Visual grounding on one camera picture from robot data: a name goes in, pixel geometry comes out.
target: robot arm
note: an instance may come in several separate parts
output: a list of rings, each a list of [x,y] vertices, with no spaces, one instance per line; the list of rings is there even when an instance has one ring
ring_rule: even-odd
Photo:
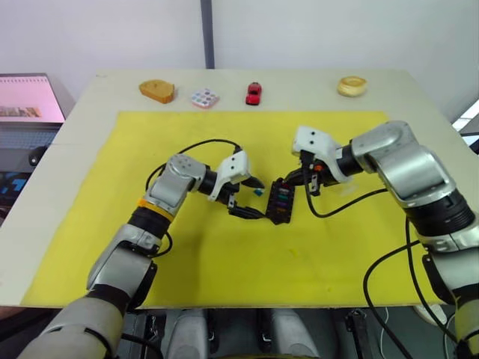
[[[441,161],[421,146],[407,123],[390,122],[342,147],[324,132],[299,127],[293,154],[307,182],[346,182],[362,171],[378,173],[426,248],[423,264],[434,292],[456,305],[459,358],[479,358],[479,220]],[[291,184],[304,183],[294,171]]]
[[[88,294],[66,306],[19,359],[114,358],[126,310],[141,305],[156,274],[162,237],[189,191],[226,204],[229,213],[260,218],[255,209],[238,207],[240,183],[261,187],[249,173],[244,151],[234,153],[217,172],[177,154],[138,202],[130,219],[115,234],[88,276]]]

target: yellow mat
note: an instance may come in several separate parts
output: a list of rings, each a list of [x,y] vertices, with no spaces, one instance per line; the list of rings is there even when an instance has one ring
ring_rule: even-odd
[[[178,150],[206,138],[231,139],[244,146],[252,173],[269,187],[298,168],[290,154],[298,125],[347,144],[385,121],[381,112],[120,113],[22,303],[63,306],[84,295],[91,266],[128,221],[145,178]],[[215,168],[231,151],[227,144],[206,144],[189,154]],[[377,175],[360,174],[348,185],[323,189],[314,202],[318,211],[328,212],[381,187]],[[265,210],[268,195],[257,197],[243,187],[238,201]],[[144,306],[365,305],[364,273],[404,243],[403,222],[387,193],[318,219],[308,211],[303,188],[297,188],[292,222],[279,226],[229,216],[220,203],[189,194],[170,228],[173,250],[155,260],[159,269]],[[417,246],[414,253],[424,294],[437,301],[422,269],[423,250]],[[378,267],[370,293],[377,304],[418,302],[405,253]]]

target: laptop screen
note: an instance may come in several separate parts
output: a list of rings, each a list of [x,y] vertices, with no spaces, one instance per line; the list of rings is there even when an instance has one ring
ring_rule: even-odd
[[[0,74],[0,123],[63,123],[45,73]]]

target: white wall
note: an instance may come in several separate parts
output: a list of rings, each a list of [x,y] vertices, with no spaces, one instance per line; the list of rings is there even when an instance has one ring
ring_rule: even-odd
[[[204,67],[199,0],[0,0],[0,73],[48,73],[63,107],[99,68],[160,67]]]
[[[406,69],[450,120],[479,96],[478,0],[215,0],[213,23],[218,68]]]

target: white table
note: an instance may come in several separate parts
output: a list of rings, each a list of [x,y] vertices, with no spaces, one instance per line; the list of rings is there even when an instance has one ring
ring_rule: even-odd
[[[335,87],[344,76],[368,80],[368,92],[351,99]],[[167,105],[142,96],[148,79],[175,84]],[[244,102],[248,84],[263,86],[261,104]],[[28,185],[0,228],[0,305],[19,305],[58,225],[115,125],[119,111],[203,111],[190,103],[197,89],[221,97],[208,111],[384,111],[405,120],[418,140],[445,163],[460,191],[479,211],[479,158],[426,97],[400,70],[115,70],[100,71],[76,104]]]

